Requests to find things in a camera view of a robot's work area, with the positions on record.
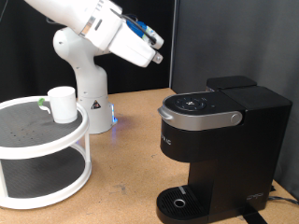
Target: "black background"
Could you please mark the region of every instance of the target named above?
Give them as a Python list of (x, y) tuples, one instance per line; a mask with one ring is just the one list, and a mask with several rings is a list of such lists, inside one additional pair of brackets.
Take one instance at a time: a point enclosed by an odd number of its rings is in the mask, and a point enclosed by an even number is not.
[[(0, 2), (0, 12), (5, 5)], [(173, 1), (115, 0), (123, 14), (136, 14), (140, 21), (163, 39), (161, 64), (138, 67), (113, 55), (94, 58), (107, 72), (108, 93), (143, 91), (168, 87), (173, 26)], [(71, 66), (55, 52), (52, 39), (61, 25), (49, 25), (46, 18), (26, 2), (9, 0), (0, 23), (0, 102), (17, 97), (47, 95), (57, 86), (76, 88)]]

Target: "blue light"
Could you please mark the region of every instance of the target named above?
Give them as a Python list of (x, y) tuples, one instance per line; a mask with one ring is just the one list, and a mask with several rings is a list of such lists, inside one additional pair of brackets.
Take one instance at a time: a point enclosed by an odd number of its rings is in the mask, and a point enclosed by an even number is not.
[(112, 122), (116, 123), (118, 119), (114, 117), (114, 105), (111, 105), (111, 108), (112, 108)]

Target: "coffee maker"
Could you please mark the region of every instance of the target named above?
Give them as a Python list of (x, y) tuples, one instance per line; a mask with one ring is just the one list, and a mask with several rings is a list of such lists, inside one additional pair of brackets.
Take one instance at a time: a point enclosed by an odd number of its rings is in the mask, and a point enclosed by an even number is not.
[(292, 102), (246, 77), (210, 78), (164, 99), (161, 150), (190, 164), (185, 186), (157, 198), (165, 224), (211, 223), (265, 208)]

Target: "wooden table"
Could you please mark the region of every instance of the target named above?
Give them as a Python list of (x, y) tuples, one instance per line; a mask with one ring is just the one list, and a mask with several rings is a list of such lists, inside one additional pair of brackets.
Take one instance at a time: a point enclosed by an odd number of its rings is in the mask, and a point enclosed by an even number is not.
[[(174, 94), (170, 89), (109, 95), (117, 125), (91, 135), (92, 175), (72, 197), (33, 210), (0, 209), (0, 224), (161, 223), (156, 199), (165, 189), (187, 184), (189, 165), (167, 158), (160, 150), (161, 118), (157, 108)], [(270, 195), (292, 198), (278, 183)], [(299, 223), (299, 206), (269, 202), (260, 212), (269, 223)], [(217, 223), (246, 224), (241, 217)]]

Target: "coffee maker handle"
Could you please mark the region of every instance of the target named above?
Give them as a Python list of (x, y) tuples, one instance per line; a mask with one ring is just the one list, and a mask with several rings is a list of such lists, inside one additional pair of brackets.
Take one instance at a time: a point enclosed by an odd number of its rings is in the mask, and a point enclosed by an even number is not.
[(174, 119), (174, 117), (172, 117), (171, 115), (167, 114), (165, 111), (164, 111), (164, 107), (161, 106), (159, 109), (158, 109), (158, 113), (160, 114), (160, 116), (162, 117), (162, 119), (166, 119), (166, 120), (172, 120)]

